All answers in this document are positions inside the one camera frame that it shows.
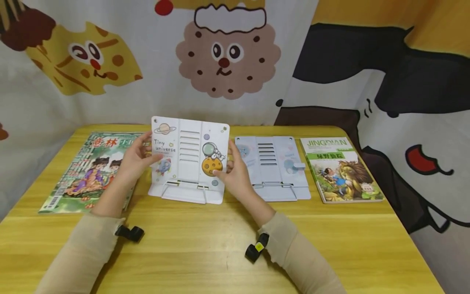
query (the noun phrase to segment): saturn illustration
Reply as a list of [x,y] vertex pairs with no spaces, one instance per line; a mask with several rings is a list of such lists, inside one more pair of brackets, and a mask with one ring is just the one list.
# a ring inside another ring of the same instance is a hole
[[176,127],[171,127],[168,124],[163,123],[163,124],[160,124],[158,128],[154,130],[154,133],[167,135],[174,130],[176,130]]

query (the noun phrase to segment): cartoon eye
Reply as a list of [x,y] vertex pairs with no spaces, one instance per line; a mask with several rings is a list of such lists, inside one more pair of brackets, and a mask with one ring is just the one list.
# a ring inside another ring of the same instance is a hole
[[104,62],[103,54],[101,53],[100,49],[94,42],[86,41],[85,48],[88,49],[88,52],[90,53],[93,59],[95,59],[100,65],[103,64]]
[[243,47],[240,44],[232,43],[228,46],[227,57],[230,62],[239,62],[244,55],[245,52],[243,51]]
[[214,58],[215,61],[219,61],[222,57],[224,57],[224,48],[220,43],[215,42],[212,45],[212,58]]
[[90,64],[90,59],[88,57],[88,53],[83,48],[82,45],[78,43],[71,43],[69,45],[69,54],[73,57],[73,59],[78,60],[84,64]]

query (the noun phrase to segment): santa hat print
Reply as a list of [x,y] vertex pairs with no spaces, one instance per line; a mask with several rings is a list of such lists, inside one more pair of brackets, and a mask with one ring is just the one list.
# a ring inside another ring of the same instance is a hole
[[217,8],[225,5],[229,10],[240,5],[248,9],[256,9],[264,8],[265,0],[157,0],[155,12],[160,16],[167,16],[174,8],[196,10],[211,4]]
[[248,9],[243,6],[228,9],[221,5],[215,8],[210,4],[196,10],[194,22],[197,27],[211,32],[251,32],[266,25],[266,11],[263,8]]

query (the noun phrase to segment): red tongue print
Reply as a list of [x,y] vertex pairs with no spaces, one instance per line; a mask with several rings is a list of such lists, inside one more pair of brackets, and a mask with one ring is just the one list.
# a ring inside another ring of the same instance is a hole
[[173,11],[173,3],[170,0],[159,0],[155,5],[155,12],[159,16],[167,16]]
[[423,153],[422,145],[414,145],[405,152],[405,157],[409,167],[415,172],[422,175],[433,175],[442,173],[444,175],[452,175],[454,170],[444,171],[439,167],[438,160],[429,157]]

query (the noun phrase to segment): finger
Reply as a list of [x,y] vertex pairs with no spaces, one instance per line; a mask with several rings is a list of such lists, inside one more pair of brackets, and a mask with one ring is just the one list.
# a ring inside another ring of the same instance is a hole
[[148,167],[150,166],[151,164],[154,164],[156,163],[157,161],[161,160],[163,158],[163,154],[153,154],[153,155],[150,155],[144,159],[142,159],[142,163]]
[[229,140],[228,147],[232,151],[232,156],[234,158],[234,161],[235,162],[241,161],[242,156],[240,155],[240,151],[238,150],[238,147],[235,145],[235,142],[233,142],[232,140]]
[[216,170],[213,171],[213,174],[214,174],[216,177],[218,177],[222,182],[225,183],[225,179],[226,179],[226,177],[227,177],[227,173],[224,173],[224,172],[219,171],[219,170],[216,169]]
[[145,156],[146,154],[150,154],[150,152],[152,151],[152,147],[151,146],[141,146],[139,148],[139,151],[140,151],[140,156]]
[[148,140],[151,135],[152,135],[152,131],[143,133],[140,137],[135,139],[134,143],[132,143],[132,146],[139,146],[139,147],[142,146],[145,140]]

